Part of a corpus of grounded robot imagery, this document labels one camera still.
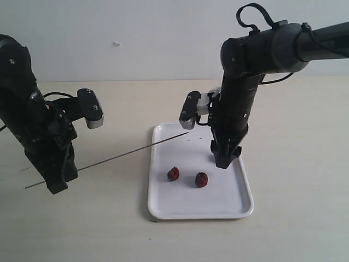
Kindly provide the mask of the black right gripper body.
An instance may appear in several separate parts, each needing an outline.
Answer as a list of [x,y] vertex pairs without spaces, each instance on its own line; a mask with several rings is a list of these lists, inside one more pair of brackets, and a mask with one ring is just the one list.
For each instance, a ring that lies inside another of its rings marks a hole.
[[237,147],[248,132],[248,120],[263,75],[234,78],[223,74],[210,126],[217,147]]

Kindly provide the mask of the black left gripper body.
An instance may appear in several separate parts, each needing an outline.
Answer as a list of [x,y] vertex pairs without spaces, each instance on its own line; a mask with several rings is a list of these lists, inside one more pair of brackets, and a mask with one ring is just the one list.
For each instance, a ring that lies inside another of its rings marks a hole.
[[46,101],[36,84],[1,82],[1,120],[42,175],[50,161],[77,137],[63,110]]

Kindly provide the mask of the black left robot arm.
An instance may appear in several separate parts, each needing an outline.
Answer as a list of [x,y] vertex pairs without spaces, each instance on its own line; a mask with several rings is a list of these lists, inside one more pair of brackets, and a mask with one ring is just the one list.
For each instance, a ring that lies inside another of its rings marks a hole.
[[28,49],[8,35],[1,36],[1,120],[52,194],[77,178],[72,146],[77,134],[71,120],[58,105],[45,100]]

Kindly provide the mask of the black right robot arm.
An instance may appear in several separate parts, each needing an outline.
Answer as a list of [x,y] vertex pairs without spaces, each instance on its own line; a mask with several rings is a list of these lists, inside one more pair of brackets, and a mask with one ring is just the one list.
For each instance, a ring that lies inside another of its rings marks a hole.
[[296,73],[311,61],[347,57],[347,22],[316,30],[307,23],[286,23],[224,41],[221,89],[208,121],[216,166],[226,169],[240,156],[239,144],[248,132],[254,97],[265,75]]

